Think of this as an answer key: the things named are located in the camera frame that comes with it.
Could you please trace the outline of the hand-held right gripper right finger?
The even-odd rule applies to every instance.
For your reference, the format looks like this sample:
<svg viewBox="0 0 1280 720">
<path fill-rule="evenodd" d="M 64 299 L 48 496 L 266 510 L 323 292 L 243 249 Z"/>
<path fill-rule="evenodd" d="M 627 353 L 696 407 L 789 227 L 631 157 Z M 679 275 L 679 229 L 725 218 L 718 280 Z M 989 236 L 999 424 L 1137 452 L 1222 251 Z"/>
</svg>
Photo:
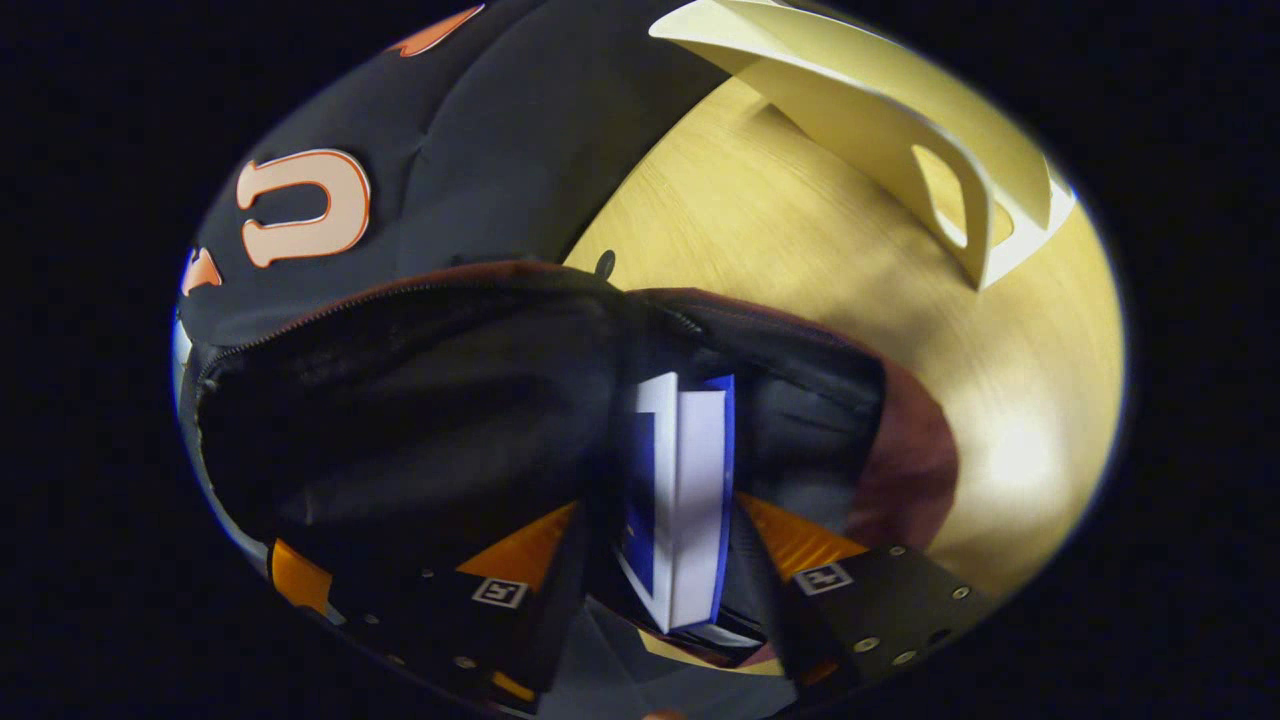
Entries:
<svg viewBox="0 0 1280 720">
<path fill-rule="evenodd" d="M 742 597 L 801 693 L 855 693 L 979 626 L 995 601 L 906 544 L 867 547 L 746 493 L 735 496 Z"/>
</svg>

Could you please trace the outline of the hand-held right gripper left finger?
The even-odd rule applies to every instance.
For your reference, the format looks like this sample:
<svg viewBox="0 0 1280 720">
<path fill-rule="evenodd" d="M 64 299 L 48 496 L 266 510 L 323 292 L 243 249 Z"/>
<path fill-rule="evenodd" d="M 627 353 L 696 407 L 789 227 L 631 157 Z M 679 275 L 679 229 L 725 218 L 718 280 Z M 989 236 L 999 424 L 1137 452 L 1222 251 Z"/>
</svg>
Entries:
<svg viewBox="0 0 1280 720">
<path fill-rule="evenodd" d="M 344 633 L 463 706 L 538 706 L 582 607 L 591 528 L 567 503 L 465 562 L 366 560 L 335 573 Z"/>
</svg>

